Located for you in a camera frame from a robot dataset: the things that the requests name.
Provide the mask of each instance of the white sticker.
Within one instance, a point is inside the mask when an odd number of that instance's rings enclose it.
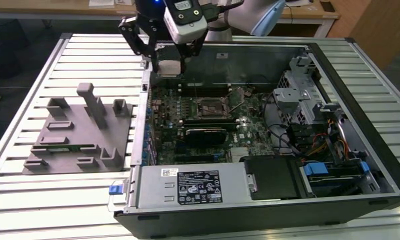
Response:
[[[176,177],[177,173],[177,168],[161,168],[161,177]]]
[[[192,8],[192,3],[185,0],[175,3],[175,7],[177,10],[183,11]]]

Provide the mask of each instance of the motherboard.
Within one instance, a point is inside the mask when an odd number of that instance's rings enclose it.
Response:
[[[253,86],[152,89],[156,164],[239,162],[273,154],[263,119],[269,93]]]

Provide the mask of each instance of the red wire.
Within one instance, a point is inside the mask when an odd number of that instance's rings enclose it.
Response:
[[[323,136],[323,135],[328,135],[328,134],[325,134],[325,133],[319,133],[316,136],[313,136],[313,139],[312,139],[312,148],[315,148],[317,137],[319,137],[319,136]]]

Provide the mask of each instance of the wooden cabinet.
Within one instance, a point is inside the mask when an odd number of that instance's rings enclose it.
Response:
[[[328,37],[356,40],[384,69],[400,51],[400,0],[331,0],[340,19]]]

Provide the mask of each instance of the floor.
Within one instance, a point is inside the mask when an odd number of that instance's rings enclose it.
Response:
[[[23,29],[31,45],[16,52],[23,72],[13,78],[0,80],[0,139],[24,101],[61,33],[116,34],[117,21],[52,21],[52,28],[45,29],[40,20],[21,20]],[[400,54],[384,71],[400,90]]]

